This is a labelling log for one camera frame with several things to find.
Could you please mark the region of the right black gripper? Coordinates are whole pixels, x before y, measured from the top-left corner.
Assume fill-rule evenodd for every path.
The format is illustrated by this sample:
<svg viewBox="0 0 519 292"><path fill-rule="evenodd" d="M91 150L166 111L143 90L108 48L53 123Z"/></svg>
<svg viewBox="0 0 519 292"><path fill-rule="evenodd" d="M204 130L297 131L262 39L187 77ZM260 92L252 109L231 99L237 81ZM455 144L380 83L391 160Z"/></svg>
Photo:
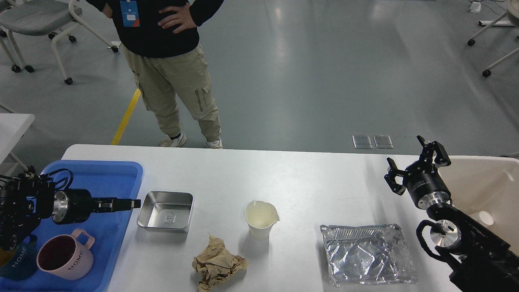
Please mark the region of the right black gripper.
<svg viewBox="0 0 519 292"><path fill-rule="evenodd" d="M415 207L426 210L438 203L446 203L451 193L439 175L438 167L452 164L443 144L437 141L426 141L416 137L422 146L419 161L428 164L412 164L405 170L399 170L393 159L387 158L388 173L384 176L393 193L403 195L406 189L410 193ZM405 178L405 185L397 183L396 177Z"/></svg>

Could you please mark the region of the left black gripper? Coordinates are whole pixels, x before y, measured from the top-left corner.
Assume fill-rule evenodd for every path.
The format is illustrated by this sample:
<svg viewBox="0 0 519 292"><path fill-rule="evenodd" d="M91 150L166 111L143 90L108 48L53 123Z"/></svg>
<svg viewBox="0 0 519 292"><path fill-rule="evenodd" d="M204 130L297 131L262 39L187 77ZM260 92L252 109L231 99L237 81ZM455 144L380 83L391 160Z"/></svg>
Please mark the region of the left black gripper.
<svg viewBox="0 0 519 292"><path fill-rule="evenodd" d="M84 189L57 191L52 220L56 224L85 222L91 213L114 213L141 207L141 200L131 198L92 198Z"/></svg>

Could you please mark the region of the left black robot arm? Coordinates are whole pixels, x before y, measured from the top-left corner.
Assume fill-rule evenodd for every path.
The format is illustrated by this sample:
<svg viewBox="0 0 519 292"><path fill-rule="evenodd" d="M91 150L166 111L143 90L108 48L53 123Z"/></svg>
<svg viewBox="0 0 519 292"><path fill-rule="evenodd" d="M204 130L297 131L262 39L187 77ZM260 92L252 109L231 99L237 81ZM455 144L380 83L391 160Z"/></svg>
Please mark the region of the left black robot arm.
<svg viewBox="0 0 519 292"><path fill-rule="evenodd" d="M73 173L59 181L53 175L35 174L32 169L15 177L1 176L0 243L4 251L13 251L41 223L52 218L55 224L82 223L91 214L114 213L141 207L131 198L94 198L85 189L72 189Z"/></svg>

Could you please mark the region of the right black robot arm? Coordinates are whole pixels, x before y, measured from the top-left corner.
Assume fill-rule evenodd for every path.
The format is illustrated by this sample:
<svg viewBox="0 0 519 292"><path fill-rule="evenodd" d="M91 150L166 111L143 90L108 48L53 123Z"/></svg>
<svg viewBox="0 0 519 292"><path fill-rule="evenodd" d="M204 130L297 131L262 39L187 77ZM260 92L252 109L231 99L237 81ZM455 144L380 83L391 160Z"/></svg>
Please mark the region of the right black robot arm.
<svg viewBox="0 0 519 292"><path fill-rule="evenodd" d="M452 194L439 174L451 165L442 144L420 135L419 159L404 170L387 158L384 176L393 193L408 191L415 207L425 210L416 237L431 258L452 270L449 280L463 292L517 292L518 256L510 244L452 204Z"/></svg>

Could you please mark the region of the person's right hand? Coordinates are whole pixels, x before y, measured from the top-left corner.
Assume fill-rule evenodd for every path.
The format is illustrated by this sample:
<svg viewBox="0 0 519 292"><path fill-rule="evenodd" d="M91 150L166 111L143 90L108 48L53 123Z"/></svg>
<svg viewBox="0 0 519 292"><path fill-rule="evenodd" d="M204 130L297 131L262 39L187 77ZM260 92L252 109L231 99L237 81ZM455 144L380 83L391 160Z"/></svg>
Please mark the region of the person's right hand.
<svg viewBox="0 0 519 292"><path fill-rule="evenodd" d="M113 10L109 6L109 4L106 2L104 4L104 7L102 8L101 12L109 19L112 19Z"/></svg>

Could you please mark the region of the person's left hand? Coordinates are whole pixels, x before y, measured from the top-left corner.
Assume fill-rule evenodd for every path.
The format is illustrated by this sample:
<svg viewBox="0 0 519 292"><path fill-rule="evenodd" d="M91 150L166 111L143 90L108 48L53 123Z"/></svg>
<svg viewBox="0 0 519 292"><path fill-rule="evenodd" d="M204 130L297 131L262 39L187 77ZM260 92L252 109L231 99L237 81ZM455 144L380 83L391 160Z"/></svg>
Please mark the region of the person's left hand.
<svg viewBox="0 0 519 292"><path fill-rule="evenodd" d="M167 6L160 9L159 13L161 14L172 14L161 19L157 25L163 29L175 27L174 34L183 32L190 28L197 28L197 24L195 24L191 16L190 7L191 4L186 3L184 6Z"/></svg>

